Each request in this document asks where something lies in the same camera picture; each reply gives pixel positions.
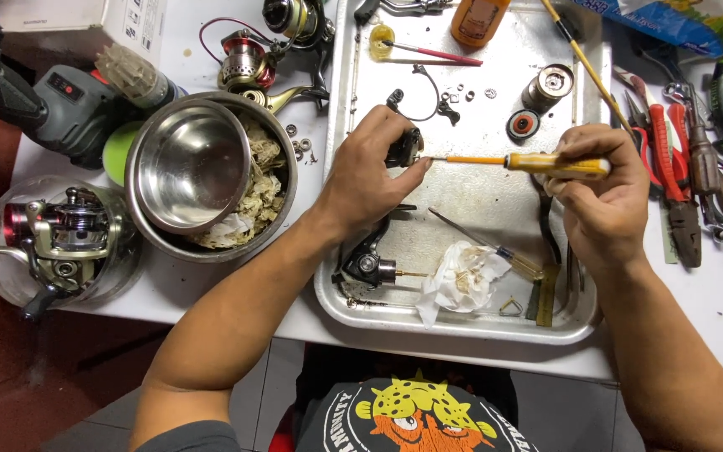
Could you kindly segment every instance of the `metal bowl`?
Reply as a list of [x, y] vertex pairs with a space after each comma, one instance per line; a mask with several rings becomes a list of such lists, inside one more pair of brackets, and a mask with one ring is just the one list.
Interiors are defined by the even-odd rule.
[[211, 100], [231, 110], [231, 112], [235, 115], [246, 113], [258, 121], [271, 137], [277, 139], [280, 143], [281, 151], [285, 155], [287, 161], [286, 167], [278, 168], [275, 172], [275, 175], [281, 181], [281, 185], [284, 188], [282, 190], [284, 205], [281, 208], [278, 217], [275, 221], [270, 223], [264, 231], [261, 231], [257, 236], [253, 237], [252, 240], [246, 244], [239, 245], [231, 249], [203, 248], [202, 246], [186, 241], [183, 236], [164, 231], [149, 221], [141, 211], [141, 206], [138, 203], [135, 175], [138, 154], [146, 146], [147, 131], [152, 126], [150, 123], [153, 122], [153, 118], [155, 118], [157, 114], [163, 111], [163, 108], [153, 115], [153, 117], [146, 122], [141, 130], [138, 131], [136, 139], [133, 141], [133, 145], [130, 148], [130, 152], [127, 157], [125, 177], [128, 209], [130, 210], [130, 214], [133, 216], [133, 221], [136, 223], [136, 227], [141, 234], [144, 235], [150, 243], [170, 256], [182, 259], [183, 261], [199, 263], [231, 261], [252, 252], [267, 242], [273, 235], [275, 235], [278, 229], [280, 229], [280, 226], [286, 220], [286, 216], [292, 208], [292, 203], [295, 201], [295, 191], [297, 188], [297, 159], [295, 157], [295, 150], [292, 148], [291, 139], [280, 122], [278, 122], [278, 120], [264, 107], [256, 104], [256, 102], [252, 100], [243, 98], [238, 94], [230, 94], [228, 92], [202, 92], [183, 98], [183, 100], [188, 99]]
[[250, 179], [250, 143], [236, 115], [209, 100], [159, 110], [137, 153], [138, 203], [158, 228], [188, 235], [231, 213]]

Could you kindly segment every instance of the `forearm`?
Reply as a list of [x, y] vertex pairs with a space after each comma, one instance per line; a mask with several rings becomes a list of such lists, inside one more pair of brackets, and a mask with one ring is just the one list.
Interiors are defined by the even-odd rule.
[[628, 414], [661, 449], [723, 450], [723, 367], [645, 259], [597, 278]]
[[324, 216], [307, 211], [186, 312], [147, 379], [183, 389], [232, 388], [264, 353], [297, 294], [338, 240]]

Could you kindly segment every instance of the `aluminum tray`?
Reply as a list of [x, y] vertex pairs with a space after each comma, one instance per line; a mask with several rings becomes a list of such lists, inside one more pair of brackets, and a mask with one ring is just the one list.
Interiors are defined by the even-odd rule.
[[[512, 2], [496, 37], [471, 55], [485, 62], [482, 67], [431, 64], [418, 54], [399, 49], [394, 49], [390, 56], [391, 62], [374, 62], [368, 53], [369, 31], [373, 24], [361, 30], [356, 63], [356, 24], [353, 13], [359, 4], [361, 1], [358, 0], [340, 1], [337, 8], [335, 65], [324, 177], [327, 177], [334, 152], [345, 139], [346, 133], [373, 106], [384, 103], [397, 87], [405, 92], [400, 104], [404, 114], [424, 118], [434, 108], [435, 95], [431, 84], [426, 77], [412, 73], [412, 64], [417, 62], [425, 64], [440, 92], [459, 95], [459, 103], [451, 104], [451, 108], [461, 114], [461, 121], [456, 127], [452, 127], [446, 117], [439, 115], [417, 123], [426, 143], [424, 155], [502, 156], [507, 152], [551, 151], [569, 127], [609, 121], [609, 109], [601, 101], [596, 86], [588, 78], [584, 67], [574, 60], [568, 43], [559, 36], [540, 3], [523, 0]], [[609, 82], [610, 46], [601, 39], [601, 17], [573, 3], [563, 3], [560, 9], [583, 31], [585, 36], [580, 41], [582, 49], [602, 80]], [[378, 21], [395, 30], [398, 42], [463, 53], [447, 31], [453, 10], [423, 18], [394, 17], [379, 10], [377, 16]], [[540, 68], [551, 63], [572, 67], [576, 78], [574, 91], [542, 118], [541, 130], [537, 135], [523, 146], [518, 146], [507, 137], [505, 123], [512, 112], [522, 108], [520, 93], [523, 88]], [[464, 85], [462, 91], [457, 91], [459, 84]], [[490, 87], [497, 91], [495, 99], [485, 96], [485, 89]], [[476, 96], [468, 102], [464, 95], [469, 90], [473, 90]], [[392, 171], [395, 175], [401, 170]], [[468, 240], [428, 212], [427, 208], [432, 206], [492, 242], [524, 253], [535, 262], [552, 260], [537, 223], [537, 193], [525, 174], [495, 166], [435, 162], [423, 185], [405, 202], [416, 204], [418, 210], [394, 218], [377, 247], [383, 257], [396, 259], [400, 270], [433, 272], [450, 244]], [[556, 202], [552, 209], [551, 226], [565, 262], [567, 238], [562, 227], [561, 205]], [[346, 244], [344, 253], [353, 246]], [[414, 306], [419, 295], [419, 278], [399, 277], [396, 286], [384, 286], [375, 291], [367, 291], [361, 285], [346, 285], [349, 287], [348, 293], [361, 300], [349, 303], [348, 297], [331, 283], [338, 259], [337, 251], [320, 265], [314, 285], [316, 295], [326, 311], [336, 320], [350, 326], [564, 345], [585, 339], [601, 321], [592, 280], [586, 275], [584, 290], [576, 290], [568, 298], [567, 268], [564, 265], [557, 284], [554, 326], [550, 328], [536, 326], [534, 321], [522, 316], [499, 316], [498, 308], [510, 296], [526, 308], [532, 290], [529, 282], [514, 272], [508, 272], [497, 282], [497, 292], [493, 295], [491, 307], [474, 313], [440, 311], [436, 324], [426, 330]]]

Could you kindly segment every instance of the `gray t-shirt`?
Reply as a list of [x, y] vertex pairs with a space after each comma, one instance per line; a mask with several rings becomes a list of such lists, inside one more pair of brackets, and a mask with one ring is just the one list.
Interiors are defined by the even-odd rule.
[[[296, 452], [537, 452], [485, 399], [420, 376], [334, 385], [306, 413]], [[183, 451], [241, 448], [226, 422], [198, 421], [160, 434], [136, 452]]]

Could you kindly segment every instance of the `table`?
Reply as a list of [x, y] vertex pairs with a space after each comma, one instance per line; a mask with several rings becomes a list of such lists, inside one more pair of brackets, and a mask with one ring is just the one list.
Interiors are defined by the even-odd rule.
[[[326, 5], [329, 17], [335, 16], [336, 1], [330, 0]], [[194, 8], [183, 0], [169, 0], [165, 16], [161, 70], [189, 92], [214, 90], [219, 66], [207, 56], [197, 41], [200, 25], [211, 18], [230, 15], [265, 29], [259, 9], [259, 4], [241, 0], [201, 0]], [[623, 39], [622, 32], [616, 28], [606, 26], [605, 36], [605, 39], [614, 43], [615, 62], [641, 75], [651, 85], [652, 90], [660, 92], [666, 81], [662, 73], [654, 66], [633, 57], [627, 40]], [[210, 43], [215, 52], [219, 40], [234, 30], [236, 26], [230, 23], [212, 25], [205, 33], [206, 43]], [[308, 66], [303, 64], [303, 61], [287, 57], [278, 70], [278, 81], [273, 93], [290, 86], [309, 84], [310, 78], [304, 67]], [[713, 66], [710, 63], [695, 64], [684, 69], [691, 80], [698, 82], [703, 75], [712, 72]], [[623, 90], [621, 83], [614, 80], [612, 92], [626, 111]], [[303, 99], [296, 100], [295, 105], [284, 108], [278, 114], [282, 124], [297, 126], [295, 139], [312, 140], [314, 154], [318, 159], [314, 164], [299, 166], [296, 199], [279, 234], [316, 200], [320, 192], [327, 113], [326, 108], [321, 113], [316, 112], [314, 103]], [[62, 174], [96, 185], [113, 186], [104, 173], [73, 167], [65, 157], [49, 152], [23, 137], [12, 182], [41, 174]], [[681, 265], [667, 265], [661, 246], [657, 203], [649, 204], [649, 214], [644, 246], [652, 266], [723, 364], [723, 249], [715, 246], [708, 236], [705, 236], [703, 264], [699, 269], [687, 270]], [[68, 306], [65, 309], [174, 324], [203, 293], [241, 263], [243, 262], [206, 265], [182, 262], [146, 244], [144, 274], [132, 289], [109, 303]], [[604, 324], [589, 338], [564, 347], [360, 330], [344, 326], [330, 318], [316, 300], [311, 284], [306, 286], [292, 305], [278, 328], [276, 337], [579, 379], [615, 381], [615, 370], [610, 365], [609, 335]]]

